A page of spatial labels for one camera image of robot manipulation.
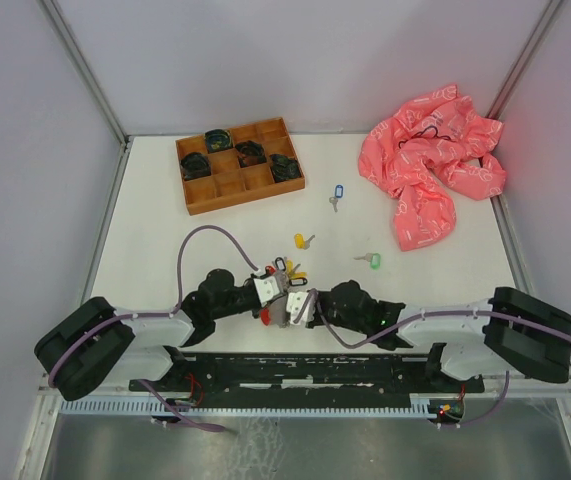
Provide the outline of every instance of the white wall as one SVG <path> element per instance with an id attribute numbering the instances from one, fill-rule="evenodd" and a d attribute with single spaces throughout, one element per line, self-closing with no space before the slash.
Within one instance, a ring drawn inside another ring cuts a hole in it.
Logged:
<path id="1" fill-rule="evenodd" d="M 42 367 L 35 342 L 74 307 L 118 145 L 33 0 L 0 1 L 0 479 Z"/>
<path id="2" fill-rule="evenodd" d="M 369 130 L 458 82 L 487 111 L 545 0 L 59 0 L 127 133 Z"/>
<path id="3" fill-rule="evenodd" d="M 508 105 L 498 156 L 538 294 L 571 313 L 571 1 Z"/>

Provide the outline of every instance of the metal frame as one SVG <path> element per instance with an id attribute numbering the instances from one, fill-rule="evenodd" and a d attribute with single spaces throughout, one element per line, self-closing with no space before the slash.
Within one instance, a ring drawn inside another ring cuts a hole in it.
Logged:
<path id="1" fill-rule="evenodd" d="M 123 131 L 116 115 L 112 111 L 87 61 L 84 59 L 78 47 L 78 43 L 72 34 L 70 26 L 63 18 L 57 1 L 37 0 L 37 2 L 43 9 L 45 16 L 61 40 L 66 53 L 80 74 L 81 79 L 87 86 L 90 95 L 96 101 L 96 104 L 109 124 L 112 133 L 122 145 L 118 167 L 110 190 L 108 205 L 96 242 L 96 249 L 92 258 L 90 272 L 82 293 L 82 299 L 86 300 L 91 294 L 91 289 L 96 277 L 100 257 L 105 245 L 109 224 L 114 212 L 114 207 L 123 175 L 125 173 L 125 168 L 127 166 L 127 160 L 132 143 L 127 143 L 127 135 Z M 554 21 L 558 18 L 564 4 L 565 0 L 550 0 L 548 2 L 525 46 L 505 78 L 505 81 L 503 82 L 502 87 L 489 110 L 488 116 L 490 118 L 500 118 L 503 114 L 516 87 L 531 64 Z M 530 294 L 535 294 L 534 286 L 532 285 L 525 268 L 518 239 L 509 218 L 509 209 L 505 199 L 502 196 L 493 198 L 492 206 L 494 208 L 494 214 L 501 233 L 510 268 L 512 270 L 514 282 L 520 290 Z M 485 379 L 485 385 L 486 393 L 478 395 L 478 398 L 493 398 L 496 396 L 496 392 L 502 389 L 503 378 L 488 377 Z M 128 398 L 134 403 L 140 403 L 140 399 L 142 397 L 145 397 L 146 399 L 149 398 L 148 395 L 144 393 L 129 392 L 125 387 L 99 388 L 95 394 L 101 396 L 107 395 L 109 398 L 120 399 L 118 402 L 121 403 L 124 399 Z M 426 396 L 429 396 L 430 398 L 452 398 L 451 395 L 442 395 L 440 397 L 435 395 L 412 395 L 412 398 L 420 400 L 421 397 L 424 398 Z M 563 425 L 571 446 L 571 379 L 566 385 L 551 385 L 526 379 L 522 376 L 514 376 L 511 379 L 508 397 L 523 399 L 556 398 L 563 419 Z M 39 387 L 36 405 L 34 407 L 23 448 L 21 449 L 14 478 L 20 480 L 40 479 L 52 439 L 56 418 L 62 405 L 63 400 L 60 394 L 56 390 L 50 389 L 47 386 L 45 377 L 43 377 L 43 382 Z"/>
<path id="2" fill-rule="evenodd" d="M 270 418 L 436 418 L 436 414 L 428 412 L 429 400 L 411 398 L 409 408 L 190 408 L 183 415 L 195 417 L 270 417 Z M 115 415 L 115 416 L 155 416 L 173 417 L 165 410 L 161 402 L 149 395 L 144 396 L 100 396 L 89 395 L 75 402 L 61 404 L 60 413 L 67 415 Z"/>
<path id="3" fill-rule="evenodd" d="M 58 36 L 62 47 L 65 49 L 65 53 L 87 87 L 88 93 L 96 102 L 96 106 L 112 130 L 112 134 L 121 145 L 125 145 L 127 143 L 127 134 L 123 130 L 116 114 L 107 101 L 107 97 L 103 93 L 103 90 L 101 90 L 98 80 L 96 80 L 96 76 L 92 72 L 89 63 L 87 63 L 87 60 L 85 60 L 85 57 L 81 53 L 78 42 L 72 33 L 72 28 L 65 21 L 58 2 L 56 0 L 36 0 L 36 2 L 43 10 L 47 21 Z"/>

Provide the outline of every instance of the white table surface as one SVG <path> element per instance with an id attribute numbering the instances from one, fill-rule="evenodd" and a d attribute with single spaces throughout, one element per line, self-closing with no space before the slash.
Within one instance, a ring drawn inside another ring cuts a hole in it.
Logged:
<path id="1" fill-rule="evenodd" d="M 330 289 L 356 280 L 375 299 L 421 306 L 458 304 L 492 296 L 496 286 L 513 286 L 489 200 L 474 201 L 450 191 L 458 223 L 433 246 L 411 252 L 398 248 L 390 218 L 396 200 L 358 175 L 362 134 L 292 136 L 307 185 L 304 190 L 189 216 L 180 180 L 175 140 L 136 137 L 116 202 L 92 290 L 115 306 L 169 309 L 177 300 L 176 257 L 193 228 L 214 224 L 229 230 L 250 258 L 265 266 L 277 256 L 301 263 L 309 287 Z M 344 198 L 334 213 L 328 198 L 342 184 Z M 316 238 L 298 250 L 294 234 Z M 378 252 L 381 268 L 352 257 Z M 183 261 L 188 293 L 214 268 L 230 270 L 239 285 L 251 273 L 232 244 L 213 231 L 199 232 Z M 356 342 L 362 335 L 338 329 Z M 322 327 L 265 327 L 251 315 L 217 322 L 199 352 L 355 353 L 341 347 Z M 385 353 L 375 346 L 358 350 Z"/>

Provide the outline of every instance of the white enclosure panel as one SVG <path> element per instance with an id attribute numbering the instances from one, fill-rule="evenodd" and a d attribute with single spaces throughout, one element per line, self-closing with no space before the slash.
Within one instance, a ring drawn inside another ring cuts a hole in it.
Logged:
<path id="1" fill-rule="evenodd" d="M 92 295 L 112 305 L 149 310 L 176 304 L 176 256 L 195 227 L 228 229 L 263 268 L 277 256 L 291 258 L 308 273 L 309 288 L 329 290 L 353 279 L 377 299 L 420 306 L 461 304 L 491 297 L 494 288 L 512 285 L 492 205 L 451 192 L 456 228 L 428 248 L 401 252 L 390 227 L 396 207 L 375 185 L 358 175 L 362 134 L 294 135 L 307 185 L 304 190 L 189 216 L 183 198 L 174 138 L 134 140 L 109 227 Z M 334 213 L 328 199 L 336 184 L 344 197 Z M 294 235 L 315 234 L 308 250 Z M 378 252 L 379 270 L 353 257 Z M 220 233 L 199 232 L 183 256 L 185 294 L 215 268 L 230 270 L 236 284 L 252 273 Z M 363 335 L 338 329 L 348 342 Z M 264 327 L 249 313 L 221 319 L 216 332 L 191 351 L 344 353 L 325 328 Z M 373 345 L 356 352 L 386 353 Z"/>
<path id="2" fill-rule="evenodd" d="M 571 313 L 571 2 L 505 114 L 498 157 L 538 295 Z"/>
<path id="3" fill-rule="evenodd" d="M 485 112 L 545 0 L 59 0 L 127 133 L 364 131 L 458 82 Z"/>
<path id="4" fill-rule="evenodd" d="M 0 1 L 0 479 L 42 372 L 34 345 L 79 300 L 118 151 L 36 2 Z"/>

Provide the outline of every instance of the green key tag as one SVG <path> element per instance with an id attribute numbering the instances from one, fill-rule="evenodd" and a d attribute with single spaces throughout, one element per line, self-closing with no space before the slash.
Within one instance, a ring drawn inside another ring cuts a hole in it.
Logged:
<path id="1" fill-rule="evenodd" d="M 372 270 L 378 270 L 381 266 L 381 256 L 378 253 L 372 255 L 372 260 L 369 262 L 369 266 Z"/>

